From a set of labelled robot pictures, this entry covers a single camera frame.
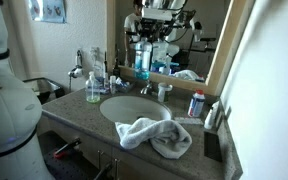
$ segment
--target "bathroom sink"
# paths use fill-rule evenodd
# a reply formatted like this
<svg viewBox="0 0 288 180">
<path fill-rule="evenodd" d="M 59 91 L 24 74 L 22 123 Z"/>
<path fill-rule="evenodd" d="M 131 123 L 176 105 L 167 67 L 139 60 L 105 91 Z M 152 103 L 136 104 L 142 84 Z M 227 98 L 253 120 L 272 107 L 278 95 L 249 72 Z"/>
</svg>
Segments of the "bathroom sink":
<svg viewBox="0 0 288 180">
<path fill-rule="evenodd" d="M 105 100 L 101 113 L 112 122 L 134 123 L 138 118 L 153 120 L 171 119 L 171 112 L 164 105 L 137 96 L 116 96 Z"/>
</svg>

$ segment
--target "mouthwash bottle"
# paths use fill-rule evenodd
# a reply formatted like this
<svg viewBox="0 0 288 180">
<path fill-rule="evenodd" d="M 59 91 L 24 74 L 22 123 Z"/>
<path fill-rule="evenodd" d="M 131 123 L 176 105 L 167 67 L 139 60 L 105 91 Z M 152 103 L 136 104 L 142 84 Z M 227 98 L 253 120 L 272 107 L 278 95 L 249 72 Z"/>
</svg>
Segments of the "mouthwash bottle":
<svg viewBox="0 0 288 180">
<path fill-rule="evenodd" d="M 85 83 L 86 100 L 90 103 L 100 101 L 100 83 L 96 80 L 94 71 L 89 73 L 90 77 Z"/>
<path fill-rule="evenodd" d="M 134 76 L 137 79 L 147 80 L 150 77 L 150 59 L 152 44 L 147 41 L 147 38 L 142 38 L 135 45 L 135 67 Z"/>
</svg>

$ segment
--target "liquid soap bottle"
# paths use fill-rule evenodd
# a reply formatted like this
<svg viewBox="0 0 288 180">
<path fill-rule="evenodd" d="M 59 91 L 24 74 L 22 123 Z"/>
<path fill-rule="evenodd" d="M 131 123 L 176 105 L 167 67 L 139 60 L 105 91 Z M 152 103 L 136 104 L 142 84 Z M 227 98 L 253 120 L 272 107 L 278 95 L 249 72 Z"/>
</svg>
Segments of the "liquid soap bottle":
<svg viewBox="0 0 288 180">
<path fill-rule="evenodd" d="M 90 103 L 100 101 L 100 83 L 95 79 L 94 71 L 89 73 L 90 77 L 85 83 L 86 100 Z"/>
</svg>

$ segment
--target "white wall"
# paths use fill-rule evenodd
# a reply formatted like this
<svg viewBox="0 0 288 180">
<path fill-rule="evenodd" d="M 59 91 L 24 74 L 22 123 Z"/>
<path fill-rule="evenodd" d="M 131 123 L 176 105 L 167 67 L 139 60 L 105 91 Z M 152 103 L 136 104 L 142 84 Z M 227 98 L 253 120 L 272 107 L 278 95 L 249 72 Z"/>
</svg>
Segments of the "white wall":
<svg viewBox="0 0 288 180">
<path fill-rule="evenodd" d="M 68 72 L 75 67 L 75 55 L 82 48 L 85 77 L 72 80 L 72 90 L 84 87 L 91 69 L 90 48 L 100 48 L 103 61 L 106 51 L 106 1 L 65 1 L 66 24 L 36 22 L 31 19 L 27 0 L 9 1 L 18 46 L 27 78 L 46 77 L 65 87 Z"/>
<path fill-rule="evenodd" d="M 288 0 L 255 2 L 221 99 L 242 179 L 288 180 Z"/>
</svg>

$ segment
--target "white towel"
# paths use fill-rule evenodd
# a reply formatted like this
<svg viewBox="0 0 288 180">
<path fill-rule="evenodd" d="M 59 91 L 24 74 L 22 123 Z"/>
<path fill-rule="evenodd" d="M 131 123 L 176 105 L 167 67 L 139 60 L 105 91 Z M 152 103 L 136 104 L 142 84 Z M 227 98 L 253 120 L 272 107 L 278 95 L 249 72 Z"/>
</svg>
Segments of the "white towel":
<svg viewBox="0 0 288 180">
<path fill-rule="evenodd" d="M 169 159 L 180 158 L 192 144 L 188 132 L 176 121 L 155 121 L 140 118 L 134 124 L 115 123 L 120 136 L 120 144 L 125 149 L 133 149 L 141 142 L 150 140 L 153 148 Z"/>
</svg>

